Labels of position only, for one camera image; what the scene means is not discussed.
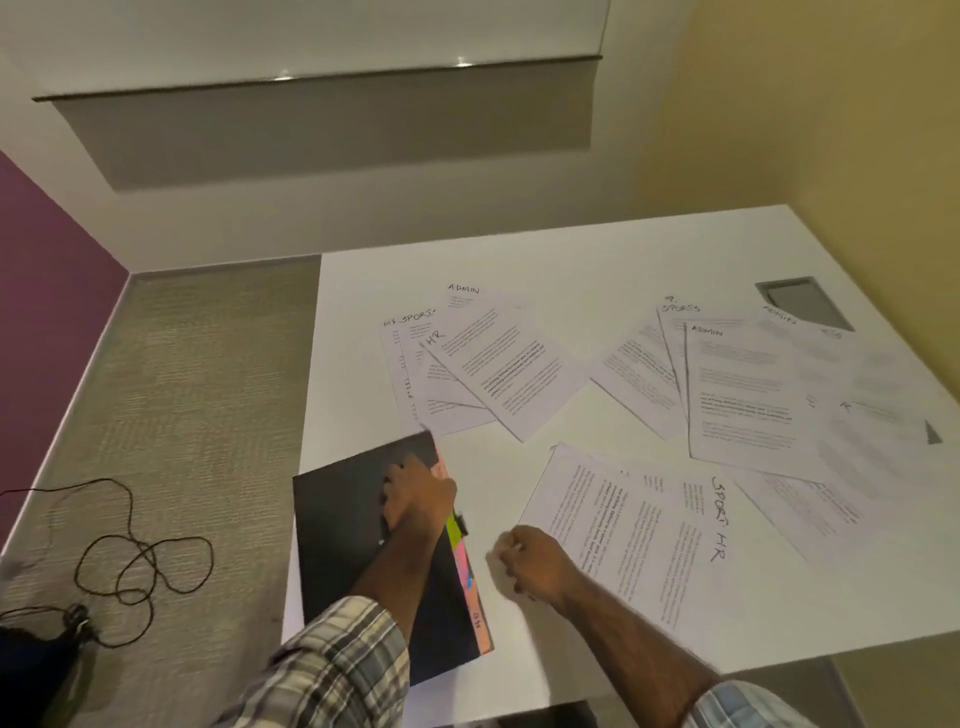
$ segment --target purple wall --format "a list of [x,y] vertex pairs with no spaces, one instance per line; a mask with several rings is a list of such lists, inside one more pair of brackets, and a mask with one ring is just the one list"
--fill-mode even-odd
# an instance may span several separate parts
[[127,275],[0,153],[0,491],[33,484]]

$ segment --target forearm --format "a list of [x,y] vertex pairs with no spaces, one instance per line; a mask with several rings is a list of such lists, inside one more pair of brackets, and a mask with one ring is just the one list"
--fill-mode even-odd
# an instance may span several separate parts
[[640,728],[678,728],[717,675],[583,577],[560,611],[577,628]]
[[390,612],[407,644],[441,533],[424,519],[404,520],[350,590]]

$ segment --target plaid shirt sleeve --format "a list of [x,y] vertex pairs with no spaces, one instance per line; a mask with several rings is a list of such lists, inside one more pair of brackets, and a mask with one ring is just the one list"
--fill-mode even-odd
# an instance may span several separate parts
[[764,688],[730,680],[694,704],[684,728],[816,728]]
[[348,596],[282,646],[214,728],[386,728],[398,722],[409,685],[394,618]]

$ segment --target yellow wall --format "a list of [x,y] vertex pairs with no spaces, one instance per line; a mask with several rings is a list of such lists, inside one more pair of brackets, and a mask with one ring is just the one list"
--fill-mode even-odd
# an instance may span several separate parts
[[960,394],[960,3],[700,0],[649,215],[788,202]]

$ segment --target gray panel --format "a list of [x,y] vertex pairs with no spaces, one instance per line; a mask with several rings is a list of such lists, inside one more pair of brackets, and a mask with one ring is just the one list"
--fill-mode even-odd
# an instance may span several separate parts
[[850,322],[813,277],[770,280],[758,283],[756,287],[768,303],[792,313],[798,319],[853,331]]

